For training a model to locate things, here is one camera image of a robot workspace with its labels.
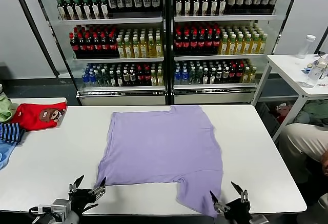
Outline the person hand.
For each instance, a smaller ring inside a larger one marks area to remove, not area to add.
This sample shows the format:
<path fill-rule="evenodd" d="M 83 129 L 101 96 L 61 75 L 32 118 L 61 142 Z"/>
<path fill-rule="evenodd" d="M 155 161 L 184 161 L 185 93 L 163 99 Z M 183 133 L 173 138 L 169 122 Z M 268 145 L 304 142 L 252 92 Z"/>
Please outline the person hand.
<path fill-rule="evenodd" d="M 325 176 L 328 176 L 328 151 L 325 151 L 321 156 L 320 163 L 322 165 L 322 171 Z"/>

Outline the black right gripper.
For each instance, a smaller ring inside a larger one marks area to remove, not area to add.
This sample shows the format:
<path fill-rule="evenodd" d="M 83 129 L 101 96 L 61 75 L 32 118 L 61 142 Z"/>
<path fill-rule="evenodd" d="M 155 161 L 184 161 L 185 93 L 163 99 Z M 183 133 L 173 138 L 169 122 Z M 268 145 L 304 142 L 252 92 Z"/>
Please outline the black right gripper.
<path fill-rule="evenodd" d="M 215 194 L 210 191 L 214 209 L 217 213 L 224 213 L 224 217 L 229 221 L 250 221 L 252 219 L 249 210 L 251 208 L 247 190 L 243 190 L 240 185 L 231 182 L 233 188 L 237 191 L 240 198 L 224 205 Z"/>

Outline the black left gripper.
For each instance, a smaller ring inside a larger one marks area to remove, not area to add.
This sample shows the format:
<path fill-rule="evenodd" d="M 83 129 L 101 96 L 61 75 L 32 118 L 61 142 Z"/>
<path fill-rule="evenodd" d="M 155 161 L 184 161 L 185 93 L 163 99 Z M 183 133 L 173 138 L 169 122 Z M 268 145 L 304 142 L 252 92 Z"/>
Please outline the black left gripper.
<path fill-rule="evenodd" d="M 74 183 L 69 184 L 69 200 L 71 202 L 71 210 L 77 215 L 82 215 L 85 211 L 97 207 L 95 203 L 98 196 L 104 195 L 106 192 L 106 177 L 103 178 L 100 185 L 95 189 L 79 189 L 84 175 L 77 178 Z"/>

